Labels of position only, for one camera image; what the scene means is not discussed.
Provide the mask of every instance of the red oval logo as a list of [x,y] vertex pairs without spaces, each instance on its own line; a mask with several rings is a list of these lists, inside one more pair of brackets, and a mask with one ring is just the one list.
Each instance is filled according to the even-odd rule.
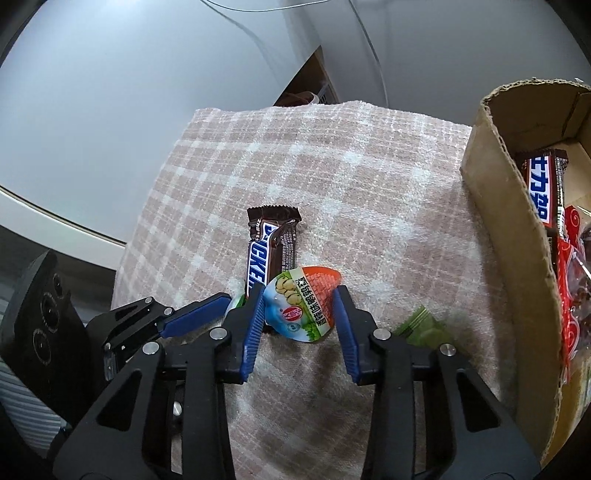
[[283,310],[283,318],[288,322],[295,322],[296,320],[301,319],[301,308],[298,306],[287,307]]

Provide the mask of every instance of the checkered cloth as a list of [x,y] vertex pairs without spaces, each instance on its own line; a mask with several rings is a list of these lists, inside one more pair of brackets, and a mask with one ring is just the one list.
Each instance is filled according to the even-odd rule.
[[[246,208],[294,205],[299,265],[339,270],[381,327],[424,303],[512,407],[507,300],[458,170],[469,134],[362,102],[198,110],[127,245],[113,307],[241,293]],[[315,344],[264,335],[248,383],[226,392],[237,478],[359,479],[373,389],[351,382],[336,333]]]

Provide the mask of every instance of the gray wall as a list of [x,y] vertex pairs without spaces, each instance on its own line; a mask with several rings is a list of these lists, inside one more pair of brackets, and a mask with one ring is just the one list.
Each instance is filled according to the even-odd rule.
[[[480,98],[524,78],[581,78],[589,66],[544,0],[354,0],[382,61],[390,107],[470,125]],[[340,100],[385,106],[346,0],[307,7]]]

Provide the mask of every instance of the green package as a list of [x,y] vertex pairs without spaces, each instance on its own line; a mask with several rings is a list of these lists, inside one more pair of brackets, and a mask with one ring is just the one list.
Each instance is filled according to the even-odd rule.
[[394,330],[394,335],[406,338],[410,345],[439,348],[442,343],[455,345],[442,323],[424,305],[417,308],[406,322]]

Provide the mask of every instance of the black device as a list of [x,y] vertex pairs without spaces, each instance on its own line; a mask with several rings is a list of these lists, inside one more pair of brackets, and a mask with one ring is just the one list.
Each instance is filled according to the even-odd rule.
[[[224,384],[243,383],[254,367],[264,318],[262,287],[255,287],[246,305],[231,310],[221,327],[209,328],[186,345],[162,346],[155,340],[182,335],[220,316],[229,296],[217,294],[178,311],[148,297],[100,315],[80,330],[75,326],[79,319],[69,294],[56,278],[59,269],[48,252],[21,279],[7,310],[9,321],[0,325],[0,354],[7,353],[10,367],[43,401],[73,419],[73,428],[63,435],[54,460],[33,462],[36,455],[30,451],[27,466],[36,471],[46,468],[46,478],[58,480],[235,478]],[[43,307],[46,294],[60,300],[56,306],[50,303],[49,310]],[[371,314],[355,307],[345,286],[333,295],[333,314],[347,371],[359,385],[375,384],[362,479],[557,480],[588,476],[589,411],[565,447],[540,472],[510,416],[453,345],[444,344],[435,351],[416,348],[378,329]],[[46,343],[33,341],[37,329],[45,333]],[[69,397],[84,375],[78,369],[66,369],[69,378],[57,378],[50,365],[56,359],[67,364],[66,353],[55,355],[54,348],[78,355],[77,346],[70,348],[76,342],[89,345],[90,360],[84,363],[83,393]],[[47,354],[40,354],[46,351],[45,345],[51,352],[49,362]],[[17,347],[22,348],[21,356]],[[33,372],[40,373],[42,381]],[[427,426],[427,469],[417,474],[416,381],[423,384]],[[55,391],[57,385],[61,392]],[[173,402],[179,385],[184,386],[182,475],[170,469]],[[79,404],[73,405],[72,398],[80,400]],[[12,445],[23,458],[22,442],[15,440]]]

